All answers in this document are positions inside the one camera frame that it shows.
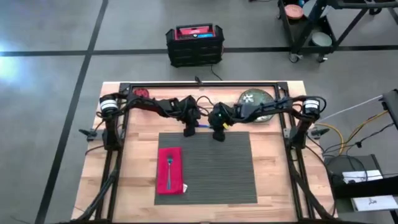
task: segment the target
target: yellow cable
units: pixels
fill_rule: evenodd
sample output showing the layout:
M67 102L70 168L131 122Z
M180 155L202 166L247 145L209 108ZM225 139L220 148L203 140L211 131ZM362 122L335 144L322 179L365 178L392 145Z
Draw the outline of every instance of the yellow cable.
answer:
M352 138L354 137L354 135L355 135L356 133L358 133L358 131L359 131L363 126L365 126L366 124L370 123L371 121L374 121L375 119L381 117L382 115L386 114L387 112L388 112L388 111L385 110L385 111L383 111L382 113L379 113L379 114L375 115L374 117L372 117L372 118L370 118L370 119L367 119L366 121L362 122L362 124L360 124L358 127L356 127L356 128L354 129L354 131L350 134L350 136L348 137L348 139L347 139L347 141L346 141L345 143L351 141ZM341 153L343 153L343 149L344 149L345 145L346 145L346 144L344 144L344 146L343 146L342 148L340 148L339 155L341 155Z
M340 150L343 150L344 138L343 138L343 135L341 134L341 132L336 127L334 127L333 125L330 125L330 124L325 124L325 123L316 123L315 125L325 126L325 127L331 128L334 131L336 131L336 133L340 137L340 145L341 145Z

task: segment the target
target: concrete floor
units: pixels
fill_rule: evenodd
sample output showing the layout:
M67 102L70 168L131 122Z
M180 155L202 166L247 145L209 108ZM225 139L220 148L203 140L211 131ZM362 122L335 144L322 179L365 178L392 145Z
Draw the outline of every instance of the concrete floor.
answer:
M0 51L86 50L101 7L100 0L1 0ZM340 34L353 11L328 16ZM286 47L276 2L245 0L109 0L96 50L164 49L164 34L176 25L213 22L224 29L226 47ZM397 24L387 10L365 15L342 45L398 45ZM306 55L297 64L279 53L225 53L214 66L224 80L303 80L309 95L327 99L323 117L397 88L396 51L335 52L323 64ZM0 57L0 222L33 223L49 176L65 116L84 56ZM92 125L105 81L216 80L208 67L173 68L166 54L92 56L46 223L70 218L87 143L77 131ZM363 120L382 111L370 104L325 122L345 136ZM370 124L359 138L390 123L388 116ZM352 155L376 155L384 173L398 171L397 130L368 140ZM338 143L327 134L322 145ZM392 223L387 212L343 213L344 220Z

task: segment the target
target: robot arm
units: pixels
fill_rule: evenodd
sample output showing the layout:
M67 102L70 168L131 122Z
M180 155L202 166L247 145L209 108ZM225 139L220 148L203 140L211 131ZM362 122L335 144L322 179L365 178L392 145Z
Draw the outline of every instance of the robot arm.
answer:
M117 100L126 100L126 105L119 109ZM122 95L112 93L104 95L99 99L101 114L104 119L106 130L103 133L103 142L106 150L118 150L121 147L119 135L117 134L117 118L133 108L153 111L165 118L175 118L185 124L184 136L195 134L195 127L198 126L200 111L192 96L179 101L177 98L168 100L156 100L135 94Z
M235 123L250 123L258 117L288 113L299 119L297 127L292 127L290 131L290 142L293 147L305 147L305 135L308 128L320 117L320 98L319 96L298 96L295 98L283 98L271 103L253 105L234 105L232 108L224 103L214 105L213 111L209 114L208 122L214 129L213 138L217 141L224 141L224 130L226 126ZM294 109L295 102L302 102L302 111Z

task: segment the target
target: rolling cart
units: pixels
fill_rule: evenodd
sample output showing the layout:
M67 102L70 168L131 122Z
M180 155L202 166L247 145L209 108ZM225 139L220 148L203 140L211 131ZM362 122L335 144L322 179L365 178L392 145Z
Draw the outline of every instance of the rolling cart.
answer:
M317 0L307 18L303 16L301 19L291 20L286 15L285 6L297 3L297 0L278 0L279 15L277 18L283 21L290 45L289 60L293 63L298 62L303 57L303 54L318 54L317 62L324 62L327 60L325 55L333 53L338 48L344 38L368 10L370 15L376 15L381 12L382 8L389 8L389 10L393 11L392 8L398 7L398 0ZM331 6L334 9L362 10L342 35L336 39L327 16L321 17L323 10L327 6ZM313 45L309 37L311 37L312 32L315 30L329 35L332 44L327 47Z

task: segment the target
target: red object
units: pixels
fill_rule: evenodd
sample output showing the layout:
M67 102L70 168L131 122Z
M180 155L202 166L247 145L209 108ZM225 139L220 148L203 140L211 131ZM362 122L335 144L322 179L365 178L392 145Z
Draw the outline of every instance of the red object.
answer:
M145 88L137 88L132 91L137 96L143 96L149 98L149 92Z
M200 34L209 35L208 37L216 37L216 33L212 24L207 25L192 25L177 27L174 31L175 40L196 39Z
M169 178L169 162L170 165L170 189L167 189L167 181ZM182 178L182 155L181 147L170 147L159 149L157 158L157 179L156 192L162 195L175 195L183 193Z
M304 15L304 10L295 4L285 6L285 12L289 19L300 19Z
M191 27L191 28L181 28L180 29L182 35L188 35L188 34L204 34L210 31L210 27L205 26L205 27Z

